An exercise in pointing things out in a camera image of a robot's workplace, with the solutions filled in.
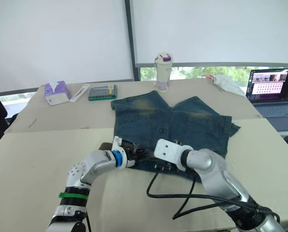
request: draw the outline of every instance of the blue ring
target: blue ring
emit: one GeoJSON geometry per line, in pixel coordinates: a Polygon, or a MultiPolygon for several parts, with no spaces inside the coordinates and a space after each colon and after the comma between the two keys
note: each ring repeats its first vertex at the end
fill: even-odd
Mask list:
{"type": "Polygon", "coordinates": [[[119,151],[112,151],[112,153],[117,159],[116,167],[120,167],[122,165],[122,154],[119,151]]]}

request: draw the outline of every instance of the white bottle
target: white bottle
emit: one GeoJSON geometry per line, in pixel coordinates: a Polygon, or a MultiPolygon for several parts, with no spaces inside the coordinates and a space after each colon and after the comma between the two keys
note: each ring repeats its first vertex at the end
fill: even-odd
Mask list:
{"type": "Polygon", "coordinates": [[[165,92],[172,71],[173,56],[169,52],[158,53],[155,64],[157,66],[157,90],[165,92]]]}

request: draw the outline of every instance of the laptop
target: laptop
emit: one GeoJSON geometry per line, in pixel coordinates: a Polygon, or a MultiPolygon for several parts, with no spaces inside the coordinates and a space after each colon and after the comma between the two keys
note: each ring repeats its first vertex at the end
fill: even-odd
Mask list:
{"type": "Polygon", "coordinates": [[[252,70],[246,97],[277,131],[288,131],[288,69],[252,70]]]}

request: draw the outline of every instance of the white window blind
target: white window blind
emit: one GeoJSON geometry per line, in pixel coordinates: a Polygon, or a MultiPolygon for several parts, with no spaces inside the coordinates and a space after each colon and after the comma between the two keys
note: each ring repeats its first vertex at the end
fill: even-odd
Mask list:
{"type": "Polygon", "coordinates": [[[132,0],[136,63],[288,63],[288,0],[132,0]]]}
{"type": "Polygon", "coordinates": [[[133,78],[124,0],[0,0],[0,92],[133,78]]]}

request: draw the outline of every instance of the laptop keyboard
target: laptop keyboard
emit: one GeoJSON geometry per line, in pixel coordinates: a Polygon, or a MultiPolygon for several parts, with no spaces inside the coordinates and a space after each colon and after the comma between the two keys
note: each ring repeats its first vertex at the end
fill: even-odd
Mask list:
{"type": "Polygon", "coordinates": [[[257,106],[257,110],[263,117],[287,117],[288,116],[288,104],[287,105],[274,105],[274,106],[257,106]]]}

